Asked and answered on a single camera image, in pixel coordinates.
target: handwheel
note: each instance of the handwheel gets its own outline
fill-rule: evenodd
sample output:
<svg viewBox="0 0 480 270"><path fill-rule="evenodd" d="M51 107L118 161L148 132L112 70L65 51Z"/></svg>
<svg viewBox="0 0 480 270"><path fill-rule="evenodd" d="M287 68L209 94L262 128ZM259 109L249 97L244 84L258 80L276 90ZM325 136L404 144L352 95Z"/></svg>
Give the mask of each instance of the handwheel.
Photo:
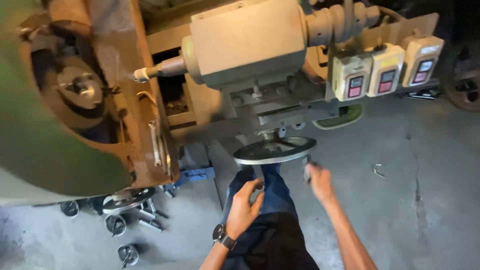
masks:
<svg viewBox="0 0 480 270"><path fill-rule="evenodd" d="M311 138L274 136L240 148L233 153L233 159L246 165L280 163L305 157L316 145L317 141Z"/></svg>

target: leg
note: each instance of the leg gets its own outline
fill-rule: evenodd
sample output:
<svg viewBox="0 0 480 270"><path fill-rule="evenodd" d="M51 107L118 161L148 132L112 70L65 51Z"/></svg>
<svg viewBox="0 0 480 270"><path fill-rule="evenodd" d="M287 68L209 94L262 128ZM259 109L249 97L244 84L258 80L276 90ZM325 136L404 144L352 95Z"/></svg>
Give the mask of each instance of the leg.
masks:
<svg viewBox="0 0 480 270"><path fill-rule="evenodd" d="M265 197L261 214L288 212L298 219L290 190L280 176L280 163L262 165Z"/></svg>
<svg viewBox="0 0 480 270"><path fill-rule="evenodd" d="M253 170L252 166L245 166L240 172L237 173L227 189L227 199L225 200L225 205L223 206L223 217L221 223L225 224L227 222L228 214L230 213L230 208L232 207L233 196L243 187L246 182L252 180L255 180L255 171Z"/></svg>

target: concrete floor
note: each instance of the concrete floor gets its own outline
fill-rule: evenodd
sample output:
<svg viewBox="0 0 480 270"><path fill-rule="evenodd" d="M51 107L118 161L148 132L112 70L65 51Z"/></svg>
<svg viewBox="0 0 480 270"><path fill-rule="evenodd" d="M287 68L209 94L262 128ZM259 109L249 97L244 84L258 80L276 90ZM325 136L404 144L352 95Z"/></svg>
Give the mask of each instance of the concrete floor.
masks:
<svg viewBox="0 0 480 270"><path fill-rule="evenodd" d="M350 126L321 131L311 123L287 135L317 139L314 160L332 171L340 201L379 269L480 269L480 118L446 100L364 98L366 114ZM197 269L211 247L220 201L237 171L230 154L240 142L209 146L213 180L189 183L170 200L155 197L168 230L133 227L111 238L104 217L73 220L58 207L0 208L0 270L119 269L119 245L145 249L135 269ZM382 164L383 179L372 172ZM281 173L291 190L307 249L321 269L342 269L333 228L309 187L300 161Z"/></svg>

